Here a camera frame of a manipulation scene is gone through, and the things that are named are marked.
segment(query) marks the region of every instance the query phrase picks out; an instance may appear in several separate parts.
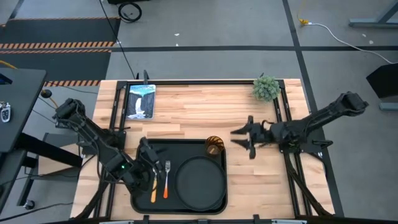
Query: caster wheel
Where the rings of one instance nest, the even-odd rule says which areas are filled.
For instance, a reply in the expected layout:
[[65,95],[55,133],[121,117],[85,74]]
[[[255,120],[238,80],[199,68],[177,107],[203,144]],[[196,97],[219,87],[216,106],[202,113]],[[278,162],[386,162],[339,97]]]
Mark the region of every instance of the caster wheel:
[[26,210],[32,210],[35,207],[35,202],[32,200],[26,200],[24,208]]

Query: desk leg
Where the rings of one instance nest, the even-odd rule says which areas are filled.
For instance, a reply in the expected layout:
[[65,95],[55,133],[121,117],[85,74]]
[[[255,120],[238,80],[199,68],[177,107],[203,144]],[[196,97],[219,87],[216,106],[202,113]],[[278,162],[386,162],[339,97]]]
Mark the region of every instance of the desk leg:
[[82,158],[79,156],[55,147],[49,143],[38,140],[28,134],[22,133],[18,138],[17,147],[23,148],[39,156],[44,156],[57,162],[62,162],[73,167],[81,167]]
[[398,1],[391,4],[379,17],[375,19],[350,19],[350,27],[375,27],[375,28],[397,28],[398,20],[390,19],[398,12]]

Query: wooden tabletop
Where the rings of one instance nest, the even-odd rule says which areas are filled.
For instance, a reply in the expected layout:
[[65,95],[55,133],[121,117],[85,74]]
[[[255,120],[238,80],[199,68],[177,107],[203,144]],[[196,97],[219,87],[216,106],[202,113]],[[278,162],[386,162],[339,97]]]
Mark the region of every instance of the wooden tabletop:
[[[308,108],[300,80],[284,81],[292,118],[307,116]],[[102,128],[109,128],[116,83],[116,80],[106,80],[99,87],[93,121]],[[125,127],[131,129],[126,130],[125,150],[133,158],[143,136],[206,139],[215,135],[225,143],[228,174],[228,204],[225,210],[218,215],[150,215],[151,220],[252,219],[253,214],[259,214],[260,218],[294,217],[284,157],[277,145],[258,147],[256,158],[250,160],[248,151],[230,141],[230,131],[241,128],[247,122],[248,115],[253,115],[255,122],[263,119],[276,121],[273,103],[256,101],[251,92],[252,85],[157,85],[154,119],[126,121]],[[123,102],[123,96],[122,92],[119,105]],[[121,109],[118,110],[116,124],[119,124],[120,114]],[[302,154],[301,158],[308,188],[324,208],[333,213],[322,163],[308,154]],[[94,158],[80,173],[71,217],[83,210],[97,188]],[[304,215],[301,193],[297,186],[296,189],[300,211]],[[105,192],[104,196],[102,215],[108,193]],[[143,215],[132,209],[125,186],[116,185],[111,219],[142,220]]]

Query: black desk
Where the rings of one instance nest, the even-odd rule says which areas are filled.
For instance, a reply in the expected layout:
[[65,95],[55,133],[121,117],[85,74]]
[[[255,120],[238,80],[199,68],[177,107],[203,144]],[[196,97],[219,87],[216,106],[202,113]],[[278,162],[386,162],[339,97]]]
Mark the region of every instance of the black desk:
[[[0,73],[12,80],[11,85],[0,85],[0,101],[11,105],[10,122],[0,121],[1,213],[20,168],[22,166],[34,168],[37,165],[37,159],[27,157],[27,152],[33,152],[73,167],[81,167],[82,158],[22,133],[43,87],[46,71],[0,68]],[[21,203],[24,203],[23,198],[22,200],[20,198],[17,204],[21,205]]]

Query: black tray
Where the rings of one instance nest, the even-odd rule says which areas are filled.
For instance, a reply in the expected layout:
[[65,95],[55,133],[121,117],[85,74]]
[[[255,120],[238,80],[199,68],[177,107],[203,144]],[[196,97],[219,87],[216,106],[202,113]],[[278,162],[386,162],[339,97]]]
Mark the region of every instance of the black tray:
[[[165,180],[158,181],[156,202],[150,202],[151,191],[144,192],[142,195],[136,198],[131,197],[132,208],[139,213],[144,214],[199,214],[199,215],[216,215],[221,213],[227,204],[228,190],[226,190],[225,196],[222,201],[207,211],[194,211],[188,209],[177,197],[174,190],[175,173],[180,165],[189,158],[195,156],[207,156],[205,150],[205,140],[202,139],[148,139],[149,144],[155,149],[166,149],[159,153],[161,163],[164,164],[166,160],[171,161],[171,170],[169,172],[169,197],[168,199],[163,198]],[[212,158],[217,164],[219,164],[226,175],[226,153],[225,150],[216,157]],[[151,172],[150,186],[153,185],[154,174]]]

